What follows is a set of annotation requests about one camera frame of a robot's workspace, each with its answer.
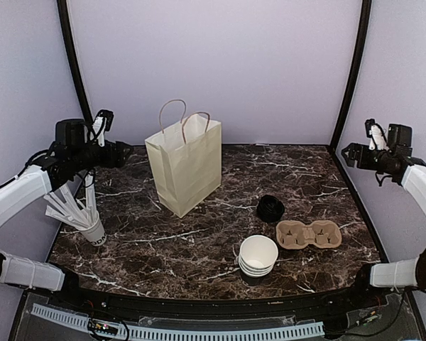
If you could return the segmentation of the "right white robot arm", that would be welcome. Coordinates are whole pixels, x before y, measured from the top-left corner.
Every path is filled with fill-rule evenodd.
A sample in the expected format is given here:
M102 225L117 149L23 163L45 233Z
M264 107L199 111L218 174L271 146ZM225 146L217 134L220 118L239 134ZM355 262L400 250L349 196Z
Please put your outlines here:
M373 171L382 186L386 178L409 194L426 217L426 162L413 155L411 127L390 124L384 130L375 119L365 121L369 143L350 143L341 150L348 167ZM426 293L426 247L413 259L365 267L365 278L348 293L348 302L363 308L376 288L411 288Z

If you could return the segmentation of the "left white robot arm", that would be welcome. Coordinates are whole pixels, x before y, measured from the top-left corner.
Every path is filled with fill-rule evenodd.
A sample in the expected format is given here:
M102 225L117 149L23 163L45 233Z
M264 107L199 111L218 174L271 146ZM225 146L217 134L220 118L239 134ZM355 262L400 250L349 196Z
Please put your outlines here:
M66 184L79 172L84 172L87 193L87 207L80 214L97 214L95 169L121 168L133 153L133 146L104 138L112 121L109 111L98 113L92 124L82 119L59 121L50 147L33 154L20 173L0 185L0 228L34 201L42 197L54 200L56 190L69 194ZM0 283L58 291L58 298L68 308L79 310L86 295L78 282L78 276L67 269L0 251Z

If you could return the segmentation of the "stack of black coffee lids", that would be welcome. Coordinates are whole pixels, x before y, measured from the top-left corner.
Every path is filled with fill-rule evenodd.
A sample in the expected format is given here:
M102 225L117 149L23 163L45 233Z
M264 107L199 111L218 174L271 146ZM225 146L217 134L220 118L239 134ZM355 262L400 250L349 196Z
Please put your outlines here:
M256 207L257 217L266 223L274 223L281 219L285 212L284 204L272 195L264 195Z

